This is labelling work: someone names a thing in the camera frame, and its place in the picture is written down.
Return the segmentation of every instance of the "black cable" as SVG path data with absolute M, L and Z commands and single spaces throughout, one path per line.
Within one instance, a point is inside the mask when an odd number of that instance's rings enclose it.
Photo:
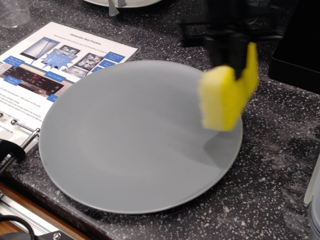
M 33 229 L 31 228 L 29 223 L 27 223 L 22 218 L 14 216 L 14 215 L 2 215 L 2 216 L 0 216 L 0 222 L 4 222 L 4 221 L 14 221 L 14 222 L 18 222 L 18 223 L 22 224 L 29 231 L 29 235 L 30 235 L 31 240 L 36 240 L 35 233 L 34 233 Z

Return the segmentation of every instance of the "black countertop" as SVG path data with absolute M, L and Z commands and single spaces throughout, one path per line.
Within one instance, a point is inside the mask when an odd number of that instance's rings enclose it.
M 296 1 L 274 0 L 285 28 Z M 57 22 L 115 42 L 140 47 L 136 60 L 178 62 L 211 68 L 202 47 L 181 47 L 176 21 L 200 13 L 199 0 L 162 0 L 120 9 L 83 0 L 30 0 L 31 21 L 0 28 L 0 51 Z M 240 152 L 227 174 L 196 199 L 170 210 L 138 215 L 86 207 L 64 195 L 46 174 L 36 148 L 2 180 L 93 239 L 308 239 L 304 195 L 320 146 L 320 96 L 268 77 L 276 41 L 258 43 L 260 85 L 243 115 Z

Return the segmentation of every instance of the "glass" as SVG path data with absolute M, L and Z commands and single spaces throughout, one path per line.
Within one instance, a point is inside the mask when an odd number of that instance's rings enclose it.
M 28 0 L 0 0 L 0 25 L 16 28 L 30 20 Z

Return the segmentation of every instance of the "dishwasher image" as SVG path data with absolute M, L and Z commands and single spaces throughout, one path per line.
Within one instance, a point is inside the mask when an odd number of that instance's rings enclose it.
M 49 52 L 51 49 L 53 49 L 55 46 L 57 46 L 59 43 L 59 41 L 50 39 L 48 37 L 43 37 L 20 54 L 27 58 L 37 60 L 41 58 L 44 54 Z
M 98 56 L 93 53 L 87 53 L 76 64 L 62 71 L 78 78 L 83 78 L 87 76 L 99 63 L 101 63 L 103 59 L 103 56 Z
M 50 54 L 50 55 L 53 55 L 53 54 L 54 54 L 54 51 L 55 51 L 58 55 L 60 55 L 60 54 L 63 54 L 64 56 L 69 55 L 68 57 L 69 57 L 70 61 L 73 61 L 74 59 L 76 59 L 76 58 L 77 58 L 76 55 L 80 52 L 79 49 L 76 49 L 76 48 L 74 48 L 74 47 L 72 47 L 72 46 L 69 46 L 69 45 L 63 45 L 63 46 L 61 46 L 60 48 L 54 48 L 49 54 Z M 43 64 L 46 64 L 46 63 L 47 63 L 47 62 L 46 62 L 46 57 L 42 58 L 41 63 L 43 63 Z

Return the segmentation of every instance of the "gray plate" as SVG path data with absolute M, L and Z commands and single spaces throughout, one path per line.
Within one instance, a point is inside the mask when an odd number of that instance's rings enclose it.
M 143 60 L 81 79 L 52 105 L 39 138 L 55 185 L 72 199 L 121 214 L 162 211 L 214 186 L 240 150 L 230 132 L 201 126 L 202 71 Z

